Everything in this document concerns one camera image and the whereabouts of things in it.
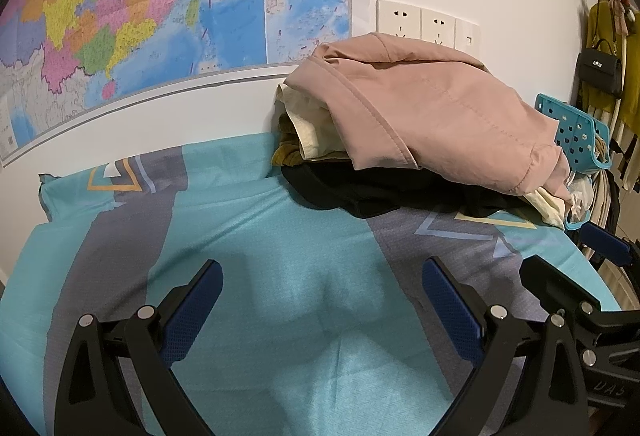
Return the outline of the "black garment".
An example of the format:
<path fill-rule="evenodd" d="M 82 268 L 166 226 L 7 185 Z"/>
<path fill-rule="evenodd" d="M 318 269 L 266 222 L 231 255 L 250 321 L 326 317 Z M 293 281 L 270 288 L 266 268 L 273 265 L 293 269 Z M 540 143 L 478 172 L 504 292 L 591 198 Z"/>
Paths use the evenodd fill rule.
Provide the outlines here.
<path fill-rule="evenodd" d="M 284 166 L 281 173 L 314 208 L 341 208 L 358 218 L 381 216 L 400 208 L 487 217 L 527 204 L 519 196 L 450 182 L 429 170 L 355 170 L 347 161 L 326 161 Z"/>

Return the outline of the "mustard yellow garment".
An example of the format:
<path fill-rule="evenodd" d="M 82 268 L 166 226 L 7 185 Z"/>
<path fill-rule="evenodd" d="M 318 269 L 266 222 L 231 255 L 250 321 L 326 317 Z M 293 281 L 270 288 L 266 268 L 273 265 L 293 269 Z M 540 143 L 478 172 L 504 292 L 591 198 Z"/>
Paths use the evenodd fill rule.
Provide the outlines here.
<path fill-rule="evenodd" d="M 283 112 L 278 119 L 279 143 L 271 158 L 273 166 L 296 166 L 304 162 L 293 122 Z"/>

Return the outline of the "black handbag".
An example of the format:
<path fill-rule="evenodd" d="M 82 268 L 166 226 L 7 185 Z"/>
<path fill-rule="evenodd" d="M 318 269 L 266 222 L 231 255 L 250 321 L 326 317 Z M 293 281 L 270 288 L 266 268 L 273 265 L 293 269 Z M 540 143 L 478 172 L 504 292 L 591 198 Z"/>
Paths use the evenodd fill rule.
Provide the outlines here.
<path fill-rule="evenodd" d="M 623 92 L 622 62 L 616 48 L 605 38 L 584 49 L 577 58 L 579 81 L 601 92 L 620 98 Z"/>

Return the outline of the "blue perforated plastic basket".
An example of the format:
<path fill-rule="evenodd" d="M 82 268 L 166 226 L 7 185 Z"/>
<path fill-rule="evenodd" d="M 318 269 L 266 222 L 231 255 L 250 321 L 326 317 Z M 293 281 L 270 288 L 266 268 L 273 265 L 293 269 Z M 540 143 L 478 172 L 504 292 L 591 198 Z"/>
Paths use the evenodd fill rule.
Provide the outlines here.
<path fill-rule="evenodd" d="M 612 165 L 608 126 L 588 113 L 553 97 L 538 94 L 535 108 L 558 121 L 555 143 L 562 148 L 570 176 L 565 184 L 572 203 L 564 216 L 567 230 L 578 230 L 591 217 L 596 179 Z"/>

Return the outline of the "white wall socket panel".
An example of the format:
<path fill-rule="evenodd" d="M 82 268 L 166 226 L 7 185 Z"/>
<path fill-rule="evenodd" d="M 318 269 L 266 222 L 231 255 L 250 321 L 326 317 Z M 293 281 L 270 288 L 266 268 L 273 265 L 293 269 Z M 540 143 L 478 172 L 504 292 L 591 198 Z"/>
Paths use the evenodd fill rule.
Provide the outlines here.
<path fill-rule="evenodd" d="M 454 48 L 480 58 L 480 27 L 433 9 L 391 0 L 377 0 L 375 29 L 380 33 Z"/>

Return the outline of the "colourful wall map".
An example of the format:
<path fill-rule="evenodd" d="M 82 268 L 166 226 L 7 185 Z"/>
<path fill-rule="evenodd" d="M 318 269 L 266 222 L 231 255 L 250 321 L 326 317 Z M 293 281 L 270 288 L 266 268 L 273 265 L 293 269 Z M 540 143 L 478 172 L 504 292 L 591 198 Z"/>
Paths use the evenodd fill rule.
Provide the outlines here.
<path fill-rule="evenodd" d="M 370 29 L 370 0 L 6 0 L 1 159 L 155 87 L 290 64 Z"/>

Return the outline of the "teal patterned bed sheet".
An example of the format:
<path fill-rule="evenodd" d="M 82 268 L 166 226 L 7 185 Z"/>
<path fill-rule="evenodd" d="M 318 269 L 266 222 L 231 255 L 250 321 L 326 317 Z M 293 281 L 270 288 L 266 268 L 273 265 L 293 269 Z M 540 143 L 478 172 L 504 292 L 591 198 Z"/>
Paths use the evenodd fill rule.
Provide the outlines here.
<path fill-rule="evenodd" d="M 218 435 L 425 435 L 470 365 L 422 283 L 439 257 L 489 304 L 541 320 L 521 285 L 539 255 L 616 300 L 574 243 L 529 212 L 471 220 L 401 208 L 370 219 L 307 208 L 270 159 L 270 135 L 140 154 L 43 174 L 32 230 L 1 302 L 1 375 L 39 433 L 53 428 L 78 319 L 131 316 L 206 260 L 224 288 L 172 370 Z"/>

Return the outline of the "pink zip jacket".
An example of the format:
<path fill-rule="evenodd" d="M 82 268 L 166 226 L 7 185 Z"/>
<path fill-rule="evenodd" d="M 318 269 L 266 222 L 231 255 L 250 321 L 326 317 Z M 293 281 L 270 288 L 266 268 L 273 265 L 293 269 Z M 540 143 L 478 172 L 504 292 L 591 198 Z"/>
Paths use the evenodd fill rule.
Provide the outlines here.
<path fill-rule="evenodd" d="M 318 46 L 283 83 L 330 112 L 355 170 L 426 168 L 512 196 L 570 197 L 558 123 L 464 52 L 369 33 Z"/>

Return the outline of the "yellow hanging clothes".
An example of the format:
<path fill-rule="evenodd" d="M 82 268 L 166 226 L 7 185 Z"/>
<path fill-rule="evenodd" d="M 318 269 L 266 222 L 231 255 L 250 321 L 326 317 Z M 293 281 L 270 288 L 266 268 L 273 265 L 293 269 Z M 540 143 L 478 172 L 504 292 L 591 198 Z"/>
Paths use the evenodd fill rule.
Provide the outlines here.
<path fill-rule="evenodd" d="M 608 126 L 629 190 L 639 182 L 639 6 L 633 0 L 597 0 L 588 10 L 578 75 L 582 108 Z"/>

